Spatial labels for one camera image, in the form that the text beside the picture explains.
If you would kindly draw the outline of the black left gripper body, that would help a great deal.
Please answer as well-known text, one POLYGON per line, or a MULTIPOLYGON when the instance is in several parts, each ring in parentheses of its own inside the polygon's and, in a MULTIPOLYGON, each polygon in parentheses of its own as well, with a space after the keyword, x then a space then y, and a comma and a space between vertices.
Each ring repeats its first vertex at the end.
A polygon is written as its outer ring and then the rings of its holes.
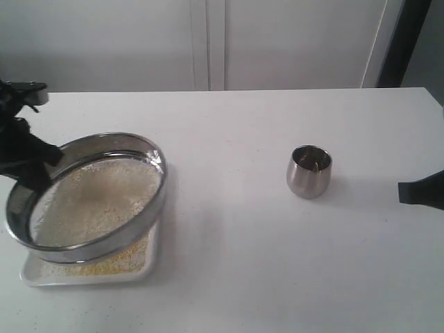
POLYGON ((32 163, 26 151, 30 126, 17 114, 32 105, 13 96, 6 82, 1 82, 1 175, 17 181, 17 167, 32 163))

